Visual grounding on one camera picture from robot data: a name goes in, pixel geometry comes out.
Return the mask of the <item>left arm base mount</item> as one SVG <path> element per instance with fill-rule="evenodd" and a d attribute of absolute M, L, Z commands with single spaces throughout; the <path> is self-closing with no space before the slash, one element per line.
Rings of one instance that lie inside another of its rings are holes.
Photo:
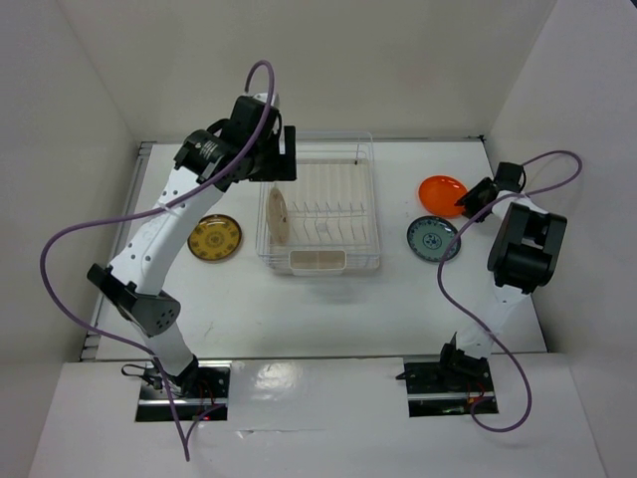
<path fill-rule="evenodd" d="M 140 385 L 135 421 L 141 423 L 172 421 L 169 400 L 160 374 L 152 362 L 125 363 L 120 372 Z M 204 421 L 226 421 L 231 382 L 231 363 L 226 360 L 203 360 L 197 376 L 184 388 L 171 386 L 180 420 L 192 421 L 204 414 Z"/>

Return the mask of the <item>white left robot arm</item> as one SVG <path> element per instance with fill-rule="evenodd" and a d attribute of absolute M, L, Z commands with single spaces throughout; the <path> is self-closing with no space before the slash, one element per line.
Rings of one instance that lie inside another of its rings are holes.
<path fill-rule="evenodd" d="M 183 141 L 155 205 L 107 266 L 94 264 L 89 280 L 133 325 L 165 370 L 162 385 L 175 397 L 198 383 L 198 360 L 176 324 L 181 306 L 164 292 L 169 269 L 204 214 L 234 182 L 294 180 L 296 130 L 282 124 L 278 95 L 244 95 L 231 115 Z"/>

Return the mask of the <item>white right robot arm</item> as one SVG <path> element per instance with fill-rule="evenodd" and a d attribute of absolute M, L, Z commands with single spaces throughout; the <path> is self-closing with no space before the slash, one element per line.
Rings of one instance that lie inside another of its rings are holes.
<path fill-rule="evenodd" d="M 454 334 L 441 350 L 435 375 L 446 390 L 482 376 L 506 322 L 556 269 L 567 219 L 536 206 L 522 194 L 525 184 L 524 168 L 504 162 L 493 179 L 483 179 L 457 201 L 466 217 L 482 222 L 493 214 L 501 225 L 487 261 L 493 282 L 477 313 L 482 322 Z"/>

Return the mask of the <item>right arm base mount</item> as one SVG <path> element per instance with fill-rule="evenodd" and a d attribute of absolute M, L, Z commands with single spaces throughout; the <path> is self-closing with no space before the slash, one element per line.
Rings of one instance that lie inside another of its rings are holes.
<path fill-rule="evenodd" d="M 498 414 L 491 371 L 477 377 L 442 369 L 435 361 L 407 360 L 395 377 L 404 384 L 410 417 Z"/>

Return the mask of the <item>cream patterned plate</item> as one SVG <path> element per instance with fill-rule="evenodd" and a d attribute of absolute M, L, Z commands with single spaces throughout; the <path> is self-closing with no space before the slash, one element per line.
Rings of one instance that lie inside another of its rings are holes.
<path fill-rule="evenodd" d="M 290 239 L 290 220 L 284 195 L 278 187 L 273 187 L 268 195 L 266 219 L 273 243 L 286 245 Z"/>

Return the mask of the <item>orange plate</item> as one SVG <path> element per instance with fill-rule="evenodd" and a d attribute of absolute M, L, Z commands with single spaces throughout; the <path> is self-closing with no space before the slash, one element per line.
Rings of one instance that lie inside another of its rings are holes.
<path fill-rule="evenodd" d="M 419 185 L 418 198 L 431 214 L 454 218 L 463 214 L 464 207 L 457 202 L 467 192 L 468 189 L 459 180 L 447 175 L 433 175 Z"/>

